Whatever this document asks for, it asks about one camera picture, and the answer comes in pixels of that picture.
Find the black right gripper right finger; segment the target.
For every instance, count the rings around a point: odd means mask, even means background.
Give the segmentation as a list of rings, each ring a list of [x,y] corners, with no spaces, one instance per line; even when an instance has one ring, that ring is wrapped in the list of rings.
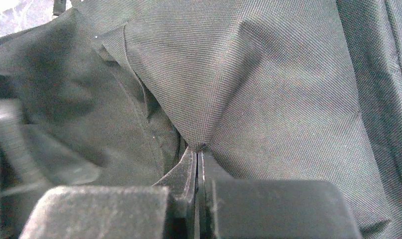
[[[198,154],[202,239],[359,239],[339,189],[325,181],[235,179]]]

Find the black student backpack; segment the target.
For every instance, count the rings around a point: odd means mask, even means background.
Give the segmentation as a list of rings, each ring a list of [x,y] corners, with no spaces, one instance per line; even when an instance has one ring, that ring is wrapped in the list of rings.
[[[0,99],[100,168],[55,187],[153,186],[194,151],[199,238],[209,150],[235,179],[329,182],[361,239],[402,239],[402,0],[85,0],[0,38]]]

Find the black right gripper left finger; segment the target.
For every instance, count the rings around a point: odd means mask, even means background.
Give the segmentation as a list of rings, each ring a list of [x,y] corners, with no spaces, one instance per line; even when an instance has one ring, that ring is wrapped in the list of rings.
[[[37,202],[22,239],[192,239],[197,154],[153,186],[59,186]]]

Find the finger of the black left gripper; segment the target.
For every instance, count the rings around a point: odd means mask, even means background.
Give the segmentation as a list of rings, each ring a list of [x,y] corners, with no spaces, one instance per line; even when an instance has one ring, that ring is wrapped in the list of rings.
[[[17,100],[0,99],[0,239],[19,237],[50,188],[88,184],[100,173],[98,166],[36,125],[24,124]]]

